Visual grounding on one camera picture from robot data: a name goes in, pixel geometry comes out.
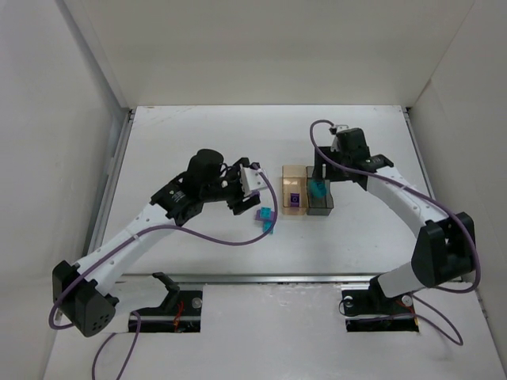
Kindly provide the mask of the orange transparent container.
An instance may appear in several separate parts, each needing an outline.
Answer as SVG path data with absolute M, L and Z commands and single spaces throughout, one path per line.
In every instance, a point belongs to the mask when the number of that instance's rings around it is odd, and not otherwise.
M 300 194 L 300 207 L 289 207 L 289 194 Z M 304 165 L 282 166 L 282 213 L 290 216 L 301 216 L 307 213 L 307 170 Z

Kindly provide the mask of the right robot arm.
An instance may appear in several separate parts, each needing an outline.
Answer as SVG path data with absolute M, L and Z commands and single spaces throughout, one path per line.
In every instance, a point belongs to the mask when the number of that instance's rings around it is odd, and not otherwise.
M 373 278 L 370 292 L 395 298 L 425 288 L 443 290 L 444 283 L 470 273 L 475 279 L 467 290 L 473 291 L 482 272 L 472 218 L 419 192 L 385 155 L 371 154 L 362 129 L 331 121 L 327 125 L 334 140 L 314 148 L 313 180 L 358 184 L 384 202 L 416 237 L 410 261 Z

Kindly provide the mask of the metal rail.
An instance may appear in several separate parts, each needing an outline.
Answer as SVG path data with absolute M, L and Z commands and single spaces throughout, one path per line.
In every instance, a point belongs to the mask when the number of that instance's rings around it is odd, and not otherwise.
M 168 275 L 184 284 L 368 283 L 373 275 Z

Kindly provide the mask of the teal square lego brick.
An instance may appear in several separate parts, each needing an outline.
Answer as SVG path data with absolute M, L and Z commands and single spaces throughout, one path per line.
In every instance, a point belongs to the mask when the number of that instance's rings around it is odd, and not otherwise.
M 311 179 L 309 182 L 309 193 L 314 198 L 325 198 L 327 194 L 325 181 Z

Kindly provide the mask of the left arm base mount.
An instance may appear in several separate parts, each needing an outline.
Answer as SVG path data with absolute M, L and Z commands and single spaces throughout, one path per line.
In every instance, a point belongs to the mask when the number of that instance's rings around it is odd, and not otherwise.
M 163 285 L 164 298 L 154 306 L 137 310 L 142 333 L 199 333 L 203 287 L 179 284 L 162 272 L 153 273 L 156 285 Z

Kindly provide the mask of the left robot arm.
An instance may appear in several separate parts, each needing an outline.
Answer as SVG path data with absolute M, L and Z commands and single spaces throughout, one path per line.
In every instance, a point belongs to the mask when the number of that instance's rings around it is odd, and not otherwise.
M 185 224 L 207 203 L 224 202 L 234 215 L 257 206 L 266 179 L 260 165 L 248 158 L 227 165 L 221 153 L 198 150 L 186 171 L 152 195 L 114 238 L 73 264 L 63 260 L 53 268 L 50 327 L 60 328 L 55 314 L 61 312 L 83 336 L 97 335 L 125 310 L 115 284 L 143 254 L 171 233 L 186 232 Z

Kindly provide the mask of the grey transparent container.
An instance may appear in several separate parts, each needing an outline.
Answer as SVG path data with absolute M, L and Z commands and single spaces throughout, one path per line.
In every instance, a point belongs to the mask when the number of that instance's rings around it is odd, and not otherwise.
M 313 166 L 307 166 L 307 199 L 308 199 L 308 206 L 307 206 L 307 215 L 309 216 L 329 216 L 331 211 L 334 209 L 334 199 L 332 197 L 331 191 L 330 191 L 330 181 L 329 180 L 322 180 L 325 181 L 327 194 L 325 198 L 314 198 L 309 193 L 309 182 L 312 179 L 312 173 L 314 170 Z

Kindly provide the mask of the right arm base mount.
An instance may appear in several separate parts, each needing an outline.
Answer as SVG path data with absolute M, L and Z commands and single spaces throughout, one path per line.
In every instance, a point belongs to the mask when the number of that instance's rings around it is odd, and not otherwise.
M 409 294 L 377 298 L 367 289 L 344 289 L 339 307 L 348 333 L 419 332 Z

